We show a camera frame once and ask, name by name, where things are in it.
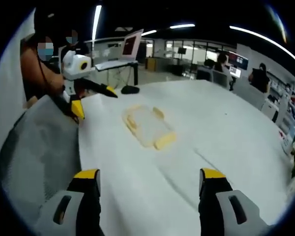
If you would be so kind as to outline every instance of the yellow foam block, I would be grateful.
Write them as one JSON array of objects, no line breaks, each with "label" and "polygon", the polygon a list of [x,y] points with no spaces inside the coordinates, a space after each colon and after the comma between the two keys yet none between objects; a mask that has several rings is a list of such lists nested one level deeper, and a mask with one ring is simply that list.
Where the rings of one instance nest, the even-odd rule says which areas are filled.
[{"label": "yellow foam block", "polygon": [[166,146],[167,144],[170,144],[171,142],[174,142],[174,141],[176,141],[176,133],[171,132],[171,133],[159,138],[158,140],[156,140],[156,142],[154,143],[154,147],[157,150],[161,150],[161,149],[163,149],[164,146]]}]

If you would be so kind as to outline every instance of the computer mouse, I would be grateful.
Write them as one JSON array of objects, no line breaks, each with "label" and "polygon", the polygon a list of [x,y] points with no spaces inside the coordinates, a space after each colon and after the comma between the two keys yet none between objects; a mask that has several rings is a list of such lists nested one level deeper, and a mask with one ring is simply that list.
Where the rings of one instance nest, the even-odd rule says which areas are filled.
[{"label": "computer mouse", "polygon": [[122,94],[135,94],[138,93],[140,89],[138,87],[126,85],[125,87],[122,88],[121,93]]}]

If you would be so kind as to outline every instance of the window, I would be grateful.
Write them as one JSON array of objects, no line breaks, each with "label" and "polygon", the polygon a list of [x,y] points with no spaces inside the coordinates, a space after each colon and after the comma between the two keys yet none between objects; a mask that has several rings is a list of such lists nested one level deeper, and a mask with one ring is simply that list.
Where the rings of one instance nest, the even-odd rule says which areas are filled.
[{"label": "window", "polygon": [[153,40],[145,40],[147,43],[147,58],[153,56],[153,47],[154,47],[154,41]]},{"label": "window", "polygon": [[188,63],[191,63],[191,61],[192,61],[192,54],[193,54],[193,50],[194,50],[194,48],[193,48],[193,41],[184,41],[183,42],[183,48],[186,49],[186,54],[182,54],[182,59],[184,59]]},{"label": "window", "polygon": [[195,50],[192,58],[192,64],[203,64],[206,60],[207,43],[195,42]]},{"label": "window", "polygon": [[173,57],[173,41],[166,41],[166,57],[172,58]]},{"label": "window", "polygon": [[216,52],[212,52],[209,50],[206,52],[206,59],[211,59],[211,60],[217,62],[217,57],[218,57],[218,54]]},{"label": "window", "polygon": [[178,54],[178,48],[182,48],[182,41],[174,41],[173,44],[173,51],[174,51],[174,58],[180,58],[181,54]]}]

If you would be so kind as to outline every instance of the office floor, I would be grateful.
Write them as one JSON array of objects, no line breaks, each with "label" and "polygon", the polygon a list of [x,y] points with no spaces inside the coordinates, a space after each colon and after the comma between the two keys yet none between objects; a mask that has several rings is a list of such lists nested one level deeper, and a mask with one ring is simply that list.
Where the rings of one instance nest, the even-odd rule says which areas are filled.
[{"label": "office floor", "polygon": [[[93,72],[89,79],[97,82],[108,84],[116,89],[121,89],[128,81],[128,85],[134,85],[133,83],[133,69],[131,67],[124,67],[120,69],[112,69],[102,72]],[[189,80],[188,77],[176,76],[169,72],[151,72],[145,70],[144,66],[139,66],[138,70],[138,83],[139,85],[164,82],[164,81],[177,81],[177,80]]]}]

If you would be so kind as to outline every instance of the ceiling light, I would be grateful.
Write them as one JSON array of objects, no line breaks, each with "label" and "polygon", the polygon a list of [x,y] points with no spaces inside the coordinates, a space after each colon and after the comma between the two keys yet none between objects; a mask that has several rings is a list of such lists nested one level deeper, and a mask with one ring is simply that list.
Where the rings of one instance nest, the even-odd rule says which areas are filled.
[{"label": "ceiling light", "polygon": [[194,27],[195,24],[185,24],[185,25],[178,25],[178,26],[170,26],[171,29],[177,29],[177,28],[184,28],[184,27]]},{"label": "ceiling light", "polygon": [[148,32],[145,32],[143,34],[141,34],[141,36],[144,36],[144,35],[147,35],[147,34],[150,34],[150,33],[155,33],[156,30],[151,30],[151,31],[148,31]]},{"label": "ceiling light", "polygon": [[94,22],[93,22],[92,40],[95,40],[95,38],[96,38],[97,25],[98,25],[99,14],[100,14],[101,9],[102,9],[101,5],[96,6],[95,15],[94,15]]},{"label": "ceiling light", "polygon": [[242,32],[245,32],[245,33],[249,33],[249,34],[252,34],[254,36],[257,36],[259,38],[262,38],[272,44],[274,44],[275,46],[277,46],[278,48],[280,48],[281,50],[283,50],[284,52],[286,52],[288,55],[290,55],[294,60],[295,60],[295,56],[290,52],[288,51],[286,48],[282,47],[280,44],[278,44],[277,42],[274,42],[273,40],[261,35],[261,34],[258,34],[258,33],[255,33],[255,32],[252,32],[250,30],[247,30],[247,29],[242,29],[242,28],[239,28],[239,27],[235,27],[235,26],[230,26],[231,29],[233,30],[239,30],[239,31],[242,31]]}]

